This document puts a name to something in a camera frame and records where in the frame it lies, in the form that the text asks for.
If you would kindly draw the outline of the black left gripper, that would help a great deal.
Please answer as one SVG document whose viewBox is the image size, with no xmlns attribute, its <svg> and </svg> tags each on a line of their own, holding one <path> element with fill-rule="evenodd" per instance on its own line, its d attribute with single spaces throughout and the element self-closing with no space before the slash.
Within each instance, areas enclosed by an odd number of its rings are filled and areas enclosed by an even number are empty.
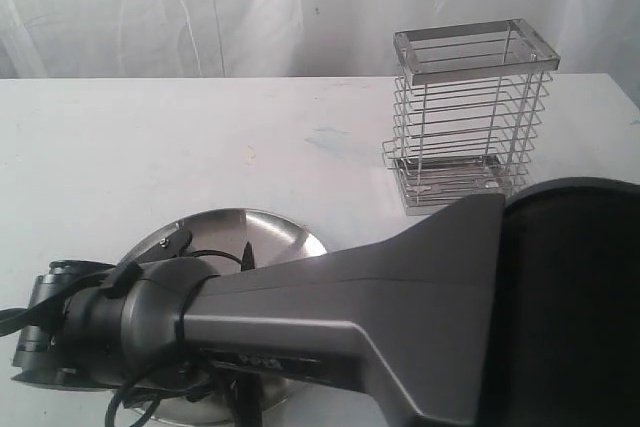
<svg viewBox="0 0 640 427">
<path fill-rule="evenodd" d="M 83 275 L 82 268 L 75 261 L 51 262 L 48 272 L 36 278 L 28 307 L 34 307 L 57 294 Z M 43 315 L 45 329 L 28 325 L 20 331 L 12 359 L 12 366 L 19 369 L 13 377 L 14 381 L 34 387 L 71 386 L 76 372 L 57 352 L 51 333 L 51 322 L 60 311 L 60 307 L 55 307 L 52 313 Z"/>
</svg>

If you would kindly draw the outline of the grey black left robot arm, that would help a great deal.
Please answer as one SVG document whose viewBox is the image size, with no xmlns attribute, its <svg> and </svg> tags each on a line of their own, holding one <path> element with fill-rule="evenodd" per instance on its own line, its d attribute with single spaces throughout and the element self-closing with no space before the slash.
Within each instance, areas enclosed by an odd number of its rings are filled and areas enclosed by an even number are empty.
<svg viewBox="0 0 640 427">
<path fill-rule="evenodd" d="M 109 389 L 156 408 L 219 392 L 239 426 L 261 422 L 245 374 L 362 392 L 391 426 L 471 426 L 478 416 L 505 199 L 470 195 L 371 245 L 222 275 L 173 257 L 67 262 L 26 308 L 21 380 Z"/>
</svg>

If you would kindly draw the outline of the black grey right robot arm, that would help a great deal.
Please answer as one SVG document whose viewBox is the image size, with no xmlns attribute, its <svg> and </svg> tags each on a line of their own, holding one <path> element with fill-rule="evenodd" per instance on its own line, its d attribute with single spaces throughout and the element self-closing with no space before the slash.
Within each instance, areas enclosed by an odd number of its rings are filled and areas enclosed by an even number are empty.
<svg viewBox="0 0 640 427">
<path fill-rule="evenodd" d="M 504 212 L 483 418 L 639 422 L 639 188 L 547 181 Z"/>
</svg>

